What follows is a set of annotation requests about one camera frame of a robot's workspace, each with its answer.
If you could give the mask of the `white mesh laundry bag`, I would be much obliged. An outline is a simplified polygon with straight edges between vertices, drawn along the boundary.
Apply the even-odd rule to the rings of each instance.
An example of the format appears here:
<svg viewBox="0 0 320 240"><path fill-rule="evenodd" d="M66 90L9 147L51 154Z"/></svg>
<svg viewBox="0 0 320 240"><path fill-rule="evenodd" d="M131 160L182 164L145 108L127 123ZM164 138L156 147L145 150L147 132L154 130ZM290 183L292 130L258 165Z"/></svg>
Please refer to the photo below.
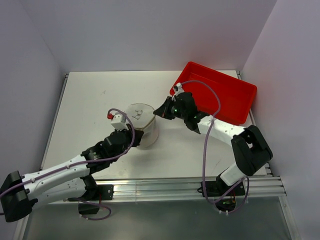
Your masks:
<svg viewBox="0 0 320 240"><path fill-rule="evenodd" d="M159 136L159 128L154 115L155 109L145 103L134 103L125 110L135 130L143 131L139 148L146 149L154 144Z"/></svg>

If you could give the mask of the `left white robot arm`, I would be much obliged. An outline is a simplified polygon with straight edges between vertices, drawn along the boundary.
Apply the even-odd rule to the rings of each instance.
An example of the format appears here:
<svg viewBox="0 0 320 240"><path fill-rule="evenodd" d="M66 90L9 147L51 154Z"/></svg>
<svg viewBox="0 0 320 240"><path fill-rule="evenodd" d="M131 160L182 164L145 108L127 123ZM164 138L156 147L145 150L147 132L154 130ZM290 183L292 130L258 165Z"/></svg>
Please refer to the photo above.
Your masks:
<svg viewBox="0 0 320 240"><path fill-rule="evenodd" d="M19 171L9 173L0 187L5 221L18 221L36 207L62 199L92 200L98 193L92 175L139 146L143 135L142 130L131 127L115 130L65 163L24 175Z"/></svg>

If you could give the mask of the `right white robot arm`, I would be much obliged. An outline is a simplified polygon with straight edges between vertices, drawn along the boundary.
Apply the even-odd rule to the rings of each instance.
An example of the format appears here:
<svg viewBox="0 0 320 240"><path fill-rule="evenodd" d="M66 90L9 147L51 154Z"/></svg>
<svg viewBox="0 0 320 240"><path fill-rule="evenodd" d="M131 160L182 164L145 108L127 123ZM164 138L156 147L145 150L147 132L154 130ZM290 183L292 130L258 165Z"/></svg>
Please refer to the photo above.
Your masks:
<svg viewBox="0 0 320 240"><path fill-rule="evenodd" d="M179 118L189 130L204 134L206 140L212 137L232 148L235 162L216 177L211 192L214 196L226 196L240 180L253 176L273 158L257 126L232 125L198 110L190 92L168 96L153 113L167 120Z"/></svg>

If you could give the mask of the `red plastic bin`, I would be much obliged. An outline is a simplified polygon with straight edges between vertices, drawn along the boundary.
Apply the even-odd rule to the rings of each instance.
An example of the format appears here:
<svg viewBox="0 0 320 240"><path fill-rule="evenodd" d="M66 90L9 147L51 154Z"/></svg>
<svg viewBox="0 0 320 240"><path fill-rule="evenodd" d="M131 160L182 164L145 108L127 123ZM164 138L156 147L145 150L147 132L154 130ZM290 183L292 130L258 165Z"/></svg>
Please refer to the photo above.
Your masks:
<svg viewBox="0 0 320 240"><path fill-rule="evenodd" d="M257 87L236 77L208 68L195 62L188 62L175 84L181 83L185 92L191 92L200 111L214 114L218 102L221 104L216 118L233 125L247 121L250 108L257 93Z"/></svg>

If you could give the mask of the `aluminium mounting rail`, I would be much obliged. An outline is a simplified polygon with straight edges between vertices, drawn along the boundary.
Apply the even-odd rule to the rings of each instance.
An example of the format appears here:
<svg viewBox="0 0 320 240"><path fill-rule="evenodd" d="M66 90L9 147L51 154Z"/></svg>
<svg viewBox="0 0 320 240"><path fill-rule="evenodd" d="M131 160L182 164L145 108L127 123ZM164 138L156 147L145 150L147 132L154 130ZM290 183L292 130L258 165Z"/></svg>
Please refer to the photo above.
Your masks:
<svg viewBox="0 0 320 240"><path fill-rule="evenodd" d="M98 180L97 194L93 201L152 202L152 201L189 201L204 198L201 179L141 179L141 180ZM283 197L285 188L279 177L251 177L243 180L226 197L245 196L252 198Z"/></svg>

